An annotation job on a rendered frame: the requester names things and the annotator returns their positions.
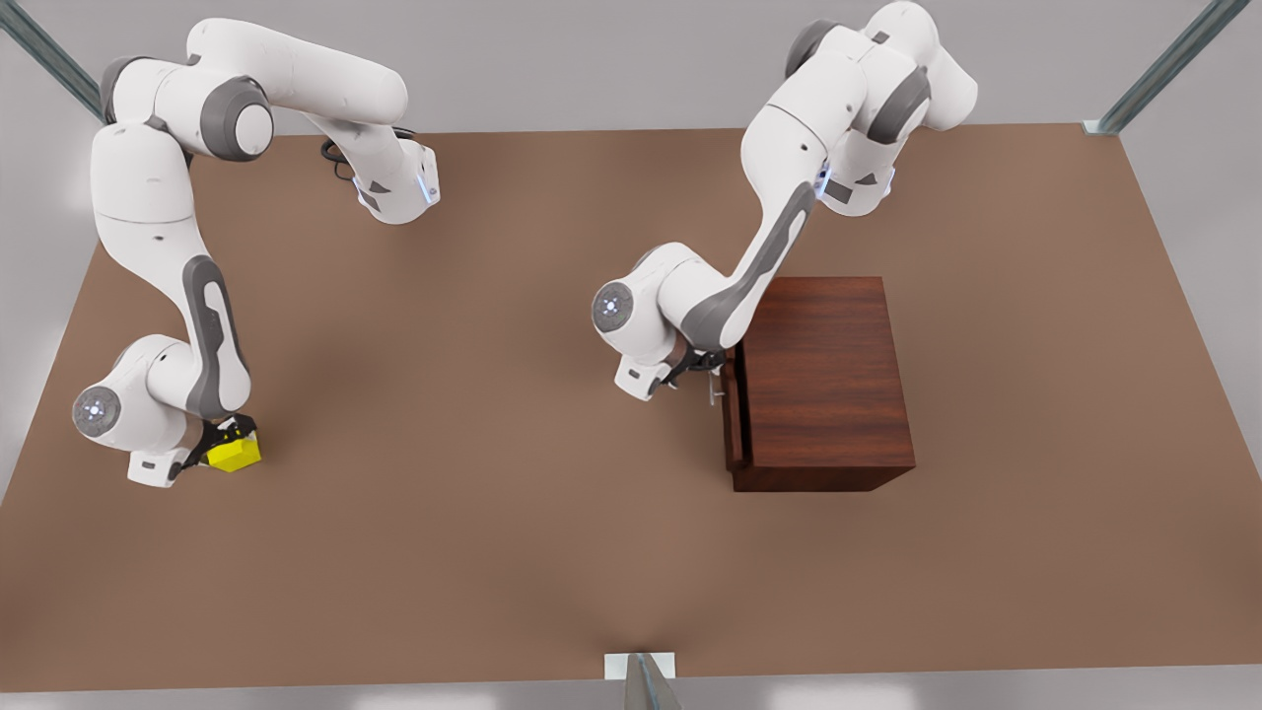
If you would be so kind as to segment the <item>silver frame post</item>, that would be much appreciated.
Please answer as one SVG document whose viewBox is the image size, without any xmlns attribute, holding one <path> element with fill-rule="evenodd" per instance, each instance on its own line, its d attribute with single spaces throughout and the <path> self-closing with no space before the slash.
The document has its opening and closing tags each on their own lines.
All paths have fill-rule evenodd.
<svg viewBox="0 0 1262 710">
<path fill-rule="evenodd" d="M 625 682 L 623 710 L 681 710 L 670 684 L 675 670 L 673 652 L 604 655 L 604 678 Z"/>
<path fill-rule="evenodd" d="M 1180 33 L 1162 54 L 1148 66 L 1129 90 L 1116 101 L 1104 116 L 1082 122 L 1087 135 L 1117 136 L 1143 108 L 1148 108 L 1172 78 L 1177 77 L 1212 44 L 1225 26 L 1235 19 L 1252 0 L 1212 0 L 1198 16 Z"/>
<path fill-rule="evenodd" d="M 98 122 L 105 122 L 100 100 L 100 86 L 90 72 L 74 61 L 35 18 L 32 18 L 16 0 L 0 0 L 0 29 L 13 42 L 32 55 L 58 84 L 73 96 Z"/>
</svg>

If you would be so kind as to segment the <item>yellow block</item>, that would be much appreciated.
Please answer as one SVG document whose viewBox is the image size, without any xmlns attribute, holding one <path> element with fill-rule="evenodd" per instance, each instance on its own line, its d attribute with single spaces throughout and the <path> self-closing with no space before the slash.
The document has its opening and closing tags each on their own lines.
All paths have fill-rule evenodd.
<svg viewBox="0 0 1262 710">
<path fill-rule="evenodd" d="M 231 439 L 217 441 L 203 457 L 207 467 L 226 472 L 241 470 L 241 468 L 261 462 L 261 459 L 257 433 L 247 433 L 244 436 L 233 435 Z"/>
</svg>

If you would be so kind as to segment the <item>wooden drawer with silver handle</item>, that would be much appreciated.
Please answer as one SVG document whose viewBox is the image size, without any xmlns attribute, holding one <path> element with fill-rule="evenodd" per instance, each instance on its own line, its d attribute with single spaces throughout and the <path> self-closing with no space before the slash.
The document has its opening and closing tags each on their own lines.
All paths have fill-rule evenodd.
<svg viewBox="0 0 1262 710">
<path fill-rule="evenodd" d="M 727 351 L 724 364 L 711 372 L 712 399 L 721 405 L 723 412 L 726 468 L 733 477 L 751 462 L 742 347 L 740 343 Z"/>
</svg>

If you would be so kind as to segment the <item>dark wooden cabinet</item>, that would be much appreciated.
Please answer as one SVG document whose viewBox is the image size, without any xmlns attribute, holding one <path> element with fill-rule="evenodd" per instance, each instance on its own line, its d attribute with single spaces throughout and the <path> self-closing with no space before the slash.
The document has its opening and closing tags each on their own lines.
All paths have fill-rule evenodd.
<svg viewBox="0 0 1262 710">
<path fill-rule="evenodd" d="M 875 491 L 916 458 L 880 277 L 776 277 L 745 338 L 734 491 Z"/>
</svg>

